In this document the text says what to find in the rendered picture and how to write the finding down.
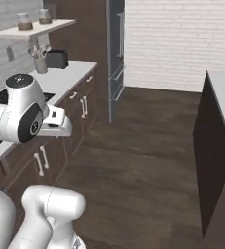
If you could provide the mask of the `grey wall socket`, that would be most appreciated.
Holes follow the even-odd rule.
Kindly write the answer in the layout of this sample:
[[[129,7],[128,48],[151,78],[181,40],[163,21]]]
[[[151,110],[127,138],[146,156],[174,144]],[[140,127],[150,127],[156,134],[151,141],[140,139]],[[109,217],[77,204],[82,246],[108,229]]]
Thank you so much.
[[[6,52],[7,52],[7,57],[8,57],[8,61],[14,61],[14,53],[13,53],[13,49],[11,48],[11,46],[6,47]]]

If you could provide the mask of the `grey pot of kitchen tools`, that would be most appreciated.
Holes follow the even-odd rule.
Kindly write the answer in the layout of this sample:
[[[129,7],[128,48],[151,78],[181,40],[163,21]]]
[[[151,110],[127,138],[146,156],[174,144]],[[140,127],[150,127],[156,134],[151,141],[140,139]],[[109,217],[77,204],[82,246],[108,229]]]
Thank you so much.
[[[40,46],[35,41],[32,41],[28,46],[28,54],[33,58],[35,69],[39,74],[48,72],[46,56],[50,49],[50,45]]]

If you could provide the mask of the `dark brown kitchen island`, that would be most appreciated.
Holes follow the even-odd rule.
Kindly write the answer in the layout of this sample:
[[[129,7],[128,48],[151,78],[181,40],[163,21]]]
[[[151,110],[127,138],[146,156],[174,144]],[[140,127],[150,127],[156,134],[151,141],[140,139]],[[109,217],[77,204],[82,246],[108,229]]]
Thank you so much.
[[[225,249],[225,72],[206,72],[193,130],[203,242]]]

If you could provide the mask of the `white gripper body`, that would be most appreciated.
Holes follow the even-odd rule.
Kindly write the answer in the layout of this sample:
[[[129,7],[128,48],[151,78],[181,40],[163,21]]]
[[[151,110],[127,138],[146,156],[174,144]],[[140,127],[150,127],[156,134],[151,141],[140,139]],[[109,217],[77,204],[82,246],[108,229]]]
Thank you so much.
[[[69,137],[72,134],[72,124],[67,116],[64,117],[63,124],[60,127],[41,128],[39,136]]]

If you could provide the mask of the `tall dark brown cupboard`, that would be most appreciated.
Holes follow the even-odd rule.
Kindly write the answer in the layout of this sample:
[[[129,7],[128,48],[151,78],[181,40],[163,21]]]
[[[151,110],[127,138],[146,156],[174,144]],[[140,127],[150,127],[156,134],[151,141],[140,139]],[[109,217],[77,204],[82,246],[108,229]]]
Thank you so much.
[[[76,22],[49,35],[53,49],[67,51],[71,61],[96,62],[97,119],[108,121],[108,57],[106,0],[43,0],[53,19]]]

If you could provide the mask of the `grey steel fridge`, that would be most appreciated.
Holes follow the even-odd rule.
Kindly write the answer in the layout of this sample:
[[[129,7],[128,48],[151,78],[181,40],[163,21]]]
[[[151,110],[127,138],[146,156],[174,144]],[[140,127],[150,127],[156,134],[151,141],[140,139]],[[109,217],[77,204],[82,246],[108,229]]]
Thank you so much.
[[[117,104],[123,92],[125,0],[106,0],[108,115],[115,119]]]

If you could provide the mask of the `glass jar with brown contents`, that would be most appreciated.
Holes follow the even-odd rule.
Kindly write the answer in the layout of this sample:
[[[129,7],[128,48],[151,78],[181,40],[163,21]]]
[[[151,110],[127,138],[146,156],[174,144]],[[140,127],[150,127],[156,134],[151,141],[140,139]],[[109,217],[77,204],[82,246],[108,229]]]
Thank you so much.
[[[52,18],[48,9],[39,10],[39,23],[42,25],[52,23]]]
[[[17,13],[17,25],[20,31],[28,31],[33,29],[28,13]]]

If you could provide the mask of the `white wall shelf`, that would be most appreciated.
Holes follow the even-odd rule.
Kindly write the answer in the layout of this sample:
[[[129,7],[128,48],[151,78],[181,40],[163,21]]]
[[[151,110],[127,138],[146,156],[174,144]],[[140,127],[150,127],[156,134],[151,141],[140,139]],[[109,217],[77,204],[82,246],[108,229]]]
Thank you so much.
[[[29,40],[49,34],[76,23],[75,19],[54,19],[51,24],[40,24],[33,22],[32,30],[20,31],[16,27],[0,31],[0,39]]]

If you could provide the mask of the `dark brown drawer front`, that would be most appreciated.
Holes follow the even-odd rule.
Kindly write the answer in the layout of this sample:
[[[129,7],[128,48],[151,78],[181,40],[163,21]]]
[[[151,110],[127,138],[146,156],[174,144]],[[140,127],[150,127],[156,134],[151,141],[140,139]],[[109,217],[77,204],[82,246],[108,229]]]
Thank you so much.
[[[61,101],[58,103],[57,107],[64,108],[65,110],[69,110],[73,105],[75,105],[80,96],[85,91],[85,85],[83,83],[78,84],[75,88],[66,93]]]
[[[85,80],[90,77],[93,76],[93,80],[90,81],[89,83],[86,83]],[[85,85],[85,91],[90,91],[93,87],[94,87],[94,72],[91,72],[87,78],[84,80],[84,85]]]

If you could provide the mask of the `black toaster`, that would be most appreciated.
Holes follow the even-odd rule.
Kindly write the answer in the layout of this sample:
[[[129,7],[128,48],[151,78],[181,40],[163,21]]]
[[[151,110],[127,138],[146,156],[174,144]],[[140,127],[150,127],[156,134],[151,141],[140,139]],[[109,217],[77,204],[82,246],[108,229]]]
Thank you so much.
[[[49,50],[46,55],[46,62],[49,68],[66,68],[69,65],[66,50]]]

